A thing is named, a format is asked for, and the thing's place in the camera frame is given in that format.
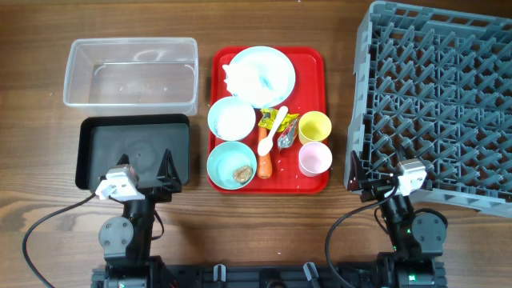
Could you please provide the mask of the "mint green bowl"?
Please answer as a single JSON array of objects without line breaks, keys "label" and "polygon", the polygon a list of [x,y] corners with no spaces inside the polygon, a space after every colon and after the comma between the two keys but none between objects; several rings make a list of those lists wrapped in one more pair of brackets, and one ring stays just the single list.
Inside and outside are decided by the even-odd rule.
[{"label": "mint green bowl", "polygon": [[254,152],[242,142],[224,142],[216,146],[207,159],[207,173],[213,184],[224,190],[238,190],[247,186],[237,183],[233,179],[233,172],[245,165],[253,168],[253,177],[256,174],[257,159]]}]

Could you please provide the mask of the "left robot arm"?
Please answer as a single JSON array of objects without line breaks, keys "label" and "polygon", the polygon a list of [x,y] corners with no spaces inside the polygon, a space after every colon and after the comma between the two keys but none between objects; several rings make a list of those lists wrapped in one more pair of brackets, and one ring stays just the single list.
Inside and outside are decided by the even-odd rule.
[{"label": "left robot arm", "polygon": [[108,219],[98,233],[106,266],[104,270],[93,272],[92,287],[171,288],[178,285],[162,258],[150,254],[151,243],[157,239],[153,225],[161,220],[155,206],[170,202],[172,194],[182,191],[170,150],[163,154],[156,180],[159,184],[140,188],[139,176],[125,154],[102,177],[95,194],[101,200],[120,202],[123,212],[120,217]]}]

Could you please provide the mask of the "silver red snack wrapper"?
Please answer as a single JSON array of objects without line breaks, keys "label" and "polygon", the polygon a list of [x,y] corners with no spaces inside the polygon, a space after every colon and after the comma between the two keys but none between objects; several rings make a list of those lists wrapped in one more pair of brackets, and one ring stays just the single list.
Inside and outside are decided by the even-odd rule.
[{"label": "silver red snack wrapper", "polygon": [[282,152],[284,149],[291,148],[294,144],[294,140],[298,133],[298,122],[299,118],[294,119],[278,137],[277,144],[279,152]]}]

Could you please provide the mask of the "white tissue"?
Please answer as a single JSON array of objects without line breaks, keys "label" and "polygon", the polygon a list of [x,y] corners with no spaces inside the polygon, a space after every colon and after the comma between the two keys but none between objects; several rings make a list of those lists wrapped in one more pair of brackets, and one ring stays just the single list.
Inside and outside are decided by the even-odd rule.
[{"label": "white tissue", "polygon": [[268,102],[275,95],[268,80],[254,66],[235,63],[222,68],[226,73],[224,83],[233,96],[248,102]]}]

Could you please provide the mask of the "yellow plastic cup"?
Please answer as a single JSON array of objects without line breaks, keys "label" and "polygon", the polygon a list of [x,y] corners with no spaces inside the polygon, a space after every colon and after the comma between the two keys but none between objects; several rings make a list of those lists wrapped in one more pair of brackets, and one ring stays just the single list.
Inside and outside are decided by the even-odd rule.
[{"label": "yellow plastic cup", "polygon": [[323,142],[332,131],[332,123],[320,111],[309,111],[301,116],[298,124],[298,137],[301,144]]}]

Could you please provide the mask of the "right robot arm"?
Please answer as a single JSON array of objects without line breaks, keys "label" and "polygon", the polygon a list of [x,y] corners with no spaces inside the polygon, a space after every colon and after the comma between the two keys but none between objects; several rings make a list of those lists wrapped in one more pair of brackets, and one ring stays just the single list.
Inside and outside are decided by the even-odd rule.
[{"label": "right robot arm", "polygon": [[362,192],[363,202],[377,201],[393,251],[374,262],[338,264],[354,287],[442,288],[447,286],[443,253],[448,221],[436,210],[413,208],[410,195],[421,188],[426,167],[417,158],[401,160],[392,174],[369,180],[357,154],[350,153],[349,190]]}]

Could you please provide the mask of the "brown food lump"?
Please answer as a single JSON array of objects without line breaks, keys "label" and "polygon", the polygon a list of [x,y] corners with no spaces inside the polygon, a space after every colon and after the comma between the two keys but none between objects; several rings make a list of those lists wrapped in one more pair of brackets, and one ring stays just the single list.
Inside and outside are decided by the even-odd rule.
[{"label": "brown food lump", "polygon": [[233,179],[240,184],[244,184],[252,179],[253,177],[253,168],[250,165],[245,165],[237,168],[233,172]]}]

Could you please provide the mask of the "orange carrot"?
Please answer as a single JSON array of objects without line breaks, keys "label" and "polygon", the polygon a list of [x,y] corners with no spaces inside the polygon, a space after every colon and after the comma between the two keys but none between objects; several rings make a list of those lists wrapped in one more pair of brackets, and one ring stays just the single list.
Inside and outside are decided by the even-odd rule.
[{"label": "orange carrot", "polygon": [[[258,128],[258,143],[267,136],[267,129],[264,127]],[[257,176],[261,179],[268,179],[273,173],[271,157],[269,154],[258,156]]]}]

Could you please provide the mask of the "pink plastic cup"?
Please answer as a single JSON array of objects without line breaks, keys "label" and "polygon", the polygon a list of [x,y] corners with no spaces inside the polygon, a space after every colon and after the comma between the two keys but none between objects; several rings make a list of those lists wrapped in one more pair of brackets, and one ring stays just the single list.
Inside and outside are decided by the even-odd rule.
[{"label": "pink plastic cup", "polygon": [[298,153],[299,169],[307,177],[315,177],[328,171],[332,161],[330,148],[322,142],[308,142]]}]

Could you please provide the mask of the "light blue bowl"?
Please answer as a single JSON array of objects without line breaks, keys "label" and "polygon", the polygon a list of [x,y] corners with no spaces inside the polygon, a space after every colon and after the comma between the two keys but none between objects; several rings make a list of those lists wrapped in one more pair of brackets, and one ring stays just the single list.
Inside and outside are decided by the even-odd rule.
[{"label": "light blue bowl", "polygon": [[243,140],[252,132],[255,122],[252,105],[233,96],[216,101],[207,116],[210,131],[224,141]]}]

